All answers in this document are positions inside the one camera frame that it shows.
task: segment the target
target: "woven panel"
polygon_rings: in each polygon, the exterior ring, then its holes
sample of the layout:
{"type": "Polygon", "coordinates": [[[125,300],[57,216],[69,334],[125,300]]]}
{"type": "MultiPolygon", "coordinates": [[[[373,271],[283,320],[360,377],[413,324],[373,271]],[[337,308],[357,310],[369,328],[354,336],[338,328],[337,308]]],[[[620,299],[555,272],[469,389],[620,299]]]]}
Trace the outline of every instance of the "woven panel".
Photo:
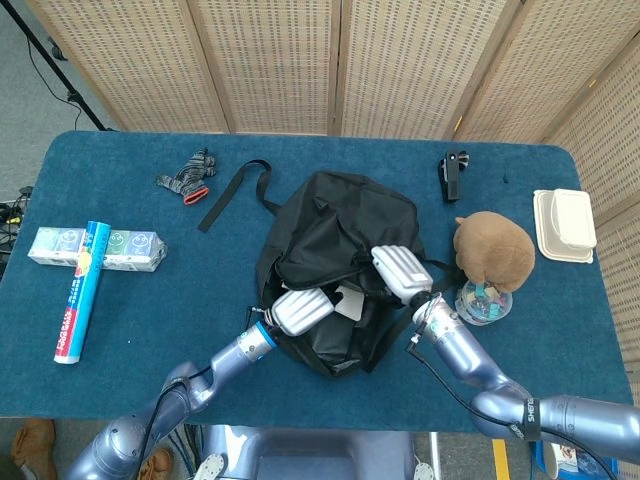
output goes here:
{"type": "Polygon", "coordinates": [[[342,133],[441,138],[505,3],[354,1],[342,133]]]}
{"type": "Polygon", "coordinates": [[[618,462],[618,478],[620,480],[640,480],[640,465],[618,462]]]}
{"type": "Polygon", "coordinates": [[[640,216],[598,235],[597,249],[622,357],[640,361],[640,216]]]}
{"type": "Polygon", "coordinates": [[[596,87],[550,143],[573,155],[596,217],[640,191],[640,46],[596,87]]]}
{"type": "Polygon", "coordinates": [[[327,133],[331,3],[193,2],[238,131],[327,133]]]}
{"type": "Polygon", "coordinates": [[[29,3],[44,16],[43,22],[53,30],[49,33],[80,64],[123,128],[227,130],[177,1],[29,3]]]}
{"type": "Polygon", "coordinates": [[[640,21],[638,0],[529,0],[457,139],[535,143],[640,21]]]}

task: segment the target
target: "cord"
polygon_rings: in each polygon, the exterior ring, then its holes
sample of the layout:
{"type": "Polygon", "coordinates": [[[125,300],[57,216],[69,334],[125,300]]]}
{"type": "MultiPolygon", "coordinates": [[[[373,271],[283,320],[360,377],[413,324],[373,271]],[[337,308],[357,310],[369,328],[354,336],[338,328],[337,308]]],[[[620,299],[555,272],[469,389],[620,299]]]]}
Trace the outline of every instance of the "cord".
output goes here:
{"type": "MultiPolygon", "coordinates": [[[[442,375],[440,375],[440,373],[435,369],[435,367],[429,363],[429,360],[427,360],[427,358],[424,355],[422,355],[420,352],[416,351],[416,349],[415,349],[416,344],[417,343],[413,342],[413,341],[409,342],[409,344],[407,345],[407,348],[405,350],[407,352],[409,352],[409,354],[412,357],[414,357],[415,359],[417,359],[421,364],[423,364],[425,367],[427,367],[429,369],[429,371],[433,374],[433,376],[436,377],[436,380],[438,380],[442,384],[442,386],[445,388],[445,390],[447,392],[449,392],[449,394],[460,405],[462,405],[470,413],[476,415],[477,417],[480,417],[483,420],[486,420],[487,422],[491,422],[491,423],[494,423],[496,425],[500,425],[500,426],[508,427],[508,428],[510,428],[513,425],[512,423],[505,422],[504,420],[499,420],[497,418],[490,417],[489,415],[485,415],[481,411],[475,409],[466,400],[464,400],[453,389],[453,387],[449,384],[449,382],[447,382],[444,379],[444,377],[442,375]]],[[[607,474],[607,476],[609,477],[610,480],[617,480],[616,475],[611,471],[611,468],[609,468],[609,466],[604,462],[604,460],[602,460],[598,455],[596,455],[589,447],[585,446],[583,443],[575,440],[572,437],[569,437],[568,435],[565,435],[564,433],[557,432],[555,430],[551,430],[551,429],[548,429],[548,428],[541,428],[540,431],[543,432],[543,433],[548,433],[550,435],[555,435],[556,437],[562,438],[563,440],[575,445],[580,450],[584,451],[587,455],[589,455],[591,458],[593,458],[598,463],[598,465],[600,465],[600,467],[604,470],[604,472],[607,474]]]]}
{"type": "MultiPolygon", "coordinates": [[[[200,375],[204,375],[209,370],[211,370],[210,365],[194,373],[193,375],[190,375],[187,378],[188,380],[192,380],[196,377],[199,377],[200,375]]],[[[142,439],[142,443],[140,445],[141,447],[140,458],[138,460],[138,466],[136,467],[136,470],[135,470],[136,475],[140,473],[140,469],[142,468],[142,462],[144,462],[144,459],[145,459],[144,452],[147,450],[147,444],[149,443],[149,435],[151,435],[151,428],[153,427],[153,422],[155,422],[156,417],[158,416],[158,411],[160,410],[160,405],[162,404],[162,400],[164,400],[164,397],[166,397],[170,392],[172,392],[174,389],[180,386],[184,387],[185,390],[188,389],[187,384],[183,380],[178,379],[175,382],[173,382],[171,385],[168,385],[165,389],[163,389],[162,392],[160,392],[160,395],[158,396],[158,400],[156,401],[156,405],[153,408],[151,417],[149,417],[149,421],[147,422],[147,427],[144,432],[144,438],[142,439]]]]}
{"type": "Polygon", "coordinates": [[[191,463],[187,460],[187,453],[180,448],[180,445],[176,443],[176,441],[173,439],[171,434],[167,435],[167,438],[169,438],[169,441],[173,445],[173,448],[175,448],[180,454],[180,457],[182,457],[182,463],[184,463],[184,466],[187,469],[187,473],[189,474],[189,476],[193,476],[194,475],[193,468],[191,467],[191,463]]]}
{"type": "MultiPolygon", "coordinates": [[[[24,215],[24,211],[22,208],[20,208],[20,203],[24,200],[27,201],[29,199],[28,195],[25,195],[24,193],[21,193],[18,198],[16,198],[13,203],[11,204],[11,207],[9,207],[9,212],[8,212],[8,218],[7,221],[10,220],[15,220],[16,218],[19,219],[19,225],[22,224],[22,217],[24,215]]],[[[9,250],[5,250],[5,249],[1,249],[0,250],[0,255],[11,255],[11,253],[13,252],[13,244],[15,242],[15,239],[18,237],[18,230],[20,227],[17,227],[16,231],[12,231],[12,229],[14,228],[14,223],[6,223],[6,228],[5,226],[2,226],[0,228],[0,231],[2,233],[4,233],[4,236],[2,238],[0,238],[0,246],[8,246],[9,250]]],[[[0,262],[3,265],[6,264],[6,261],[2,261],[0,262]]]]}
{"type": "Polygon", "coordinates": [[[200,437],[200,458],[204,456],[204,431],[202,425],[198,425],[198,433],[200,437]]]}
{"type": "Polygon", "coordinates": [[[202,459],[200,458],[200,450],[198,449],[198,445],[196,442],[197,427],[195,425],[184,424],[182,428],[184,429],[184,436],[187,440],[187,444],[189,445],[191,453],[193,454],[193,463],[195,465],[195,470],[197,470],[202,463],[202,459]]]}
{"type": "Polygon", "coordinates": [[[189,473],[189,476],[195,475],[194,466],[191,463],[191,460],[189,459],[189,455],[187,454],[187,449],[185,448],[184,443],[182,442],[182,439],[180,438],[180,435],[178,434],[178,431],[174,430],[172,433],[170,433],[168,435],[168,437],[169,437],[169,440],[171,441],[171,443],[173,444],[173,446],[175,447],[175,449],[178,450],[178,453],[182,457],[182,461],[184,462],[184,466],[187,468],[187,472],[189,473]],[[176,438],[178,439],[179,445],[178,445],[178,443],[176,443],[176,441],[171,436],[172,434],[174,434],[176,436],[176,438]]]}
{"type": "Polygon", "coordinates": [[[77,130],[78,129],[78,119],[80,118],[80,115],[82,114],[82,109],[67,101],[67,100],[63,100],[62,98],[58,97],[55,93],[53,93],[53,90],[51,90],[51,87],[49,86],[49,84],[47,83],[47,81],[44,79],[44,77],[42,76],[42,73],[40,73],[40,70],[38,69],[36,62],[33,60],[33,54],[31,53],[31,41],[29,40],[29,38],[27,37],[27,48],[29,49],[29,59],[31,60],[31,65],[33,65],[33,68],[36,70],[36,73],[38,74],[38,76],[40,77],[40,79],[42,80],[42,82],[44,83],[45,87],[47,87],[47,90],[49,90],[49,93],[51,95],[53,95],[53,98],[55,98],[56,100],[62,102],[62,103],[66,103],[67,105],[75,108],[78,110],[78,115],[76,115],[76,120],[75,122],[73,122],[73,129],[77,130]]]}

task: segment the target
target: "glove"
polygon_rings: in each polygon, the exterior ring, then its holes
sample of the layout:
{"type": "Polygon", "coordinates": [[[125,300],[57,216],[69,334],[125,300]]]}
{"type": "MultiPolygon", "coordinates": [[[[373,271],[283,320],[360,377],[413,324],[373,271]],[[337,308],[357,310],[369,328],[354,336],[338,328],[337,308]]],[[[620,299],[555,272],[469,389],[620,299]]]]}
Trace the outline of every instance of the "glove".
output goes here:
{"type": "Polygon", "coordinates": [[[156,185],[179,193],[185,205],[193,205],[209,193],[209,187],[202,180],[204,177],[212,177],[216,174],[215,164],[215,159],[207,155],[207,149],[203,148],[191,157],[175,177],[157,176],[156,185]]]}

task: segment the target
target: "white label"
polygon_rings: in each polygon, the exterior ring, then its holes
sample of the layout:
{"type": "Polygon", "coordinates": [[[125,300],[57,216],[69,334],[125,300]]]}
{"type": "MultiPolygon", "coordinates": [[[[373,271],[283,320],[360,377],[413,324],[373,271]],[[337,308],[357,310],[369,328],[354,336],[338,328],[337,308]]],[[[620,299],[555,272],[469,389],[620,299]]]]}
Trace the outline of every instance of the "white label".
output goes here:
{"type": "Polygon", "coordinates": [[[364,293],[342,286],[338,287],[336,292],[342,293],[342,300],[336,305],[335,311],[354,322],[359,322],[362,318],[364,293]]]}

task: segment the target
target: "white container lid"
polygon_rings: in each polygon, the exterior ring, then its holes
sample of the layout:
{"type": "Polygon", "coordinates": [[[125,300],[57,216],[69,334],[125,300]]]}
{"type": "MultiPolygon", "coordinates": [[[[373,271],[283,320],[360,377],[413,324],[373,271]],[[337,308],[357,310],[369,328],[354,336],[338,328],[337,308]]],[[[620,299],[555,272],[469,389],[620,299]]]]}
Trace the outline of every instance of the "white container lid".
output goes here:
{"type": "Polygon", "coordinates": [[[593,248],[571,247],[560,240],[556,233],[551,218],[553,194],[553,190],[533,192],[533,215],[536,221],[536,237],[540,252],[551,260],[592,263],[593,248]]]}
{"type": "Polygon", "coordinates": [[[551,223],[560,241],[568,247],[596,246],[591,198],[587,192],[555,189],[551,200],[551,223]]]}

